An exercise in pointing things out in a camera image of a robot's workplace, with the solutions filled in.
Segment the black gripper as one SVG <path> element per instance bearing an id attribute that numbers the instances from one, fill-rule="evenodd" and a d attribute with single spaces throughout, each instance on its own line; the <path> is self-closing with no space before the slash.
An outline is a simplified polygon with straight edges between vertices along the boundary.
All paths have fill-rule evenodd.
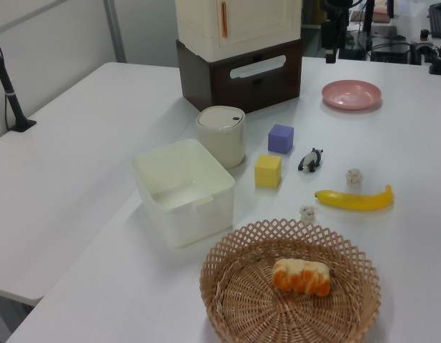
<path id="1" fill-rule="evenodd" d="M 326 63 L 336 62 L 337 27 L 333 21 L 322 22 L 322 48 L 326 49 Z"/>

